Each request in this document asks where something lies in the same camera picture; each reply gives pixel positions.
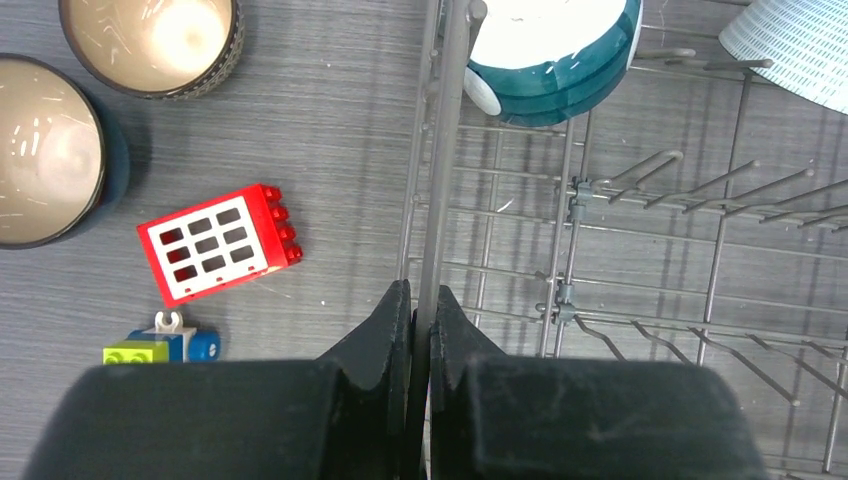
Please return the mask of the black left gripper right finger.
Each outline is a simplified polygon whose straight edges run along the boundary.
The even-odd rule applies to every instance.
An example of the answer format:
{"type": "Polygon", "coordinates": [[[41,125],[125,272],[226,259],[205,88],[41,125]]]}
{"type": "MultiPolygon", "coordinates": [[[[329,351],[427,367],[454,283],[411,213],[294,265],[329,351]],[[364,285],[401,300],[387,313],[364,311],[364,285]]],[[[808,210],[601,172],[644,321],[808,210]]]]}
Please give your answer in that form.
{"type": "Polygon", "coordinates": [[[655,361],[511,356],[442,287],[431,332],[437,479],[763,479],[732,390],[655,361]]]}

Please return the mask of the dark teal glazed bowl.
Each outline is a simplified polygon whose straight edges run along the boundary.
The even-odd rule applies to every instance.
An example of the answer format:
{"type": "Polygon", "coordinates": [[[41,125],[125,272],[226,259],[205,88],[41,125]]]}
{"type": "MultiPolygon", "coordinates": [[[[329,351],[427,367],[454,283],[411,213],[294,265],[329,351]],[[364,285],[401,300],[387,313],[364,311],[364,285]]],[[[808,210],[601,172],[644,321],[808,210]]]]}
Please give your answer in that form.
{"type": "Polygon", "coordinates": [[[115,115],[51,65],[1,56],[1,247],[69,240],[109,215],[130,183],[115,115]]]}

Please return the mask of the brown patterned bowl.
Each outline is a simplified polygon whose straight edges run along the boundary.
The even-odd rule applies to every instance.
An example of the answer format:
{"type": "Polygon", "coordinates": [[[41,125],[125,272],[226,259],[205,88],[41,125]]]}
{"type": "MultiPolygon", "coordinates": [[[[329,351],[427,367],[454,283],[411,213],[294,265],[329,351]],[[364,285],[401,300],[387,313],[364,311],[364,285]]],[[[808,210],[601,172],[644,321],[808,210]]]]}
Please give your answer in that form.
{"type": "Polygon", "coordinates": [[[236,67],[246,38],[239,1],[59,1],[65,39],[97,80],[148,100],[209,93],[236,67]]]}

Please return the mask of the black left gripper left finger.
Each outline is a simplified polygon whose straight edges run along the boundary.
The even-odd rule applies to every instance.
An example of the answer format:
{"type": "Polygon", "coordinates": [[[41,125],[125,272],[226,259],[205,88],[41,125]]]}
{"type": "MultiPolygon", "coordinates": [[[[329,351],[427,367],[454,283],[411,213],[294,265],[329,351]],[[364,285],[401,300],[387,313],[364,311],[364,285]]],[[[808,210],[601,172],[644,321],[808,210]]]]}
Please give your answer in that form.
{"type": "Polygon", "coordinates": [[[27,479],[397,479],[405,280],[313,360],[124,364],[69,389],[27,479]]]}

